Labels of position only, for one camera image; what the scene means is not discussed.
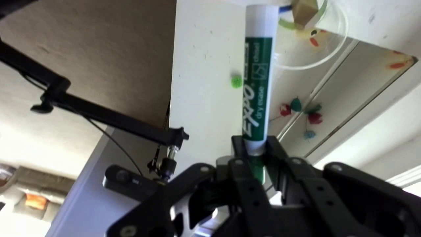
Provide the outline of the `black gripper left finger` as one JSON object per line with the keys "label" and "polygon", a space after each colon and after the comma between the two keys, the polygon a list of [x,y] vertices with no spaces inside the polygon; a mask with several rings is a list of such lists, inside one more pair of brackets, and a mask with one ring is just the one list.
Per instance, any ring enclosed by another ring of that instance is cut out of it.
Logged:
{"label": "black gripper left finger", "polygon": [[251,237],[271,231],[263,214],[269,202],[254,177],[244,144],[214,165],[194,163],[118,217],[105,237]]}

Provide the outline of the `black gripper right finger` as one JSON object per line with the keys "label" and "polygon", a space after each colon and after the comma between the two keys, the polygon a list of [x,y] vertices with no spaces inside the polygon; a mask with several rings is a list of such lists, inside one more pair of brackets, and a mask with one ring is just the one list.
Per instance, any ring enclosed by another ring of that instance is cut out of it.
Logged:
{"label": "black gripper right finger", "polygon": [[394,184],[342,162],[318,169],[289,156],[273,135],[264,164],[284,202],[310,210],[321,235],[421,237],[421,198]]}

